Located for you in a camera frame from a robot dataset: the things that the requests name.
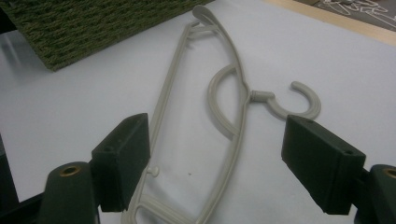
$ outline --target wooden edge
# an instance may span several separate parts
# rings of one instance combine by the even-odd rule
[[[396,47],[396,32],[374,26],[362,21],[356,21],[345,16],[341,16],[320,8],[311,7],[293,0],[262,0],[270,4],[274,4],[305,16],[324,21],[347,30],[367,35],[373,39]]]

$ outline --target hanger hook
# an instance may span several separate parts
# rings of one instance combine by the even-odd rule
[[[291,83],[291,88],[302,93],[309,101],[309,108],[304,113],[293,113],[280,106],[275,98],[275,95],[270,91],[252,91],[250,100],[252,102],[267,103],[270,109],[282,119],[286,119],[288,115],[296,115],[306,119],[314,119],[318,116],[321,104],[317,94],[303,83],[294,81]]]

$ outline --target white table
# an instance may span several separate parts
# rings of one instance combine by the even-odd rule
[[[208,7],[235,43],[251,89],[273,91],[286,108],[304,111],[305,98],[289,89],[293,80],[303,82],[321,99],[316,121],[364,152],[366,169],[396,164],[395,47],[258,0],[217,0]],[[21,201],[43,191],[52,169],[89,161],[124,118],[152,116],[191,21],[186,13],[55,73],[20,33],[0,35],[0,132]],[[148,189],[192,217],[227,145],[206,102],[208,82],[226,62],[214,36],[190,42],[153,155],[162,170]],[[232,117],[231,79],[220,93]],[[264,105],[250,105],[238,163],[210,223],[353,223],[355,209],[347,217],[323,214],[281,160],[284,127]],[[120,214],[101,219],[120,223]],[[139,219],[157,223],[145,213]]]

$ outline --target woven basket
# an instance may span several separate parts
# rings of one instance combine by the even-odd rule
[[[213,0],[0,0],[53,71]]]

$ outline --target green basket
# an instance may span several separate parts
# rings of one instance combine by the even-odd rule
[[[53,71],[213,0],[0,0]]]

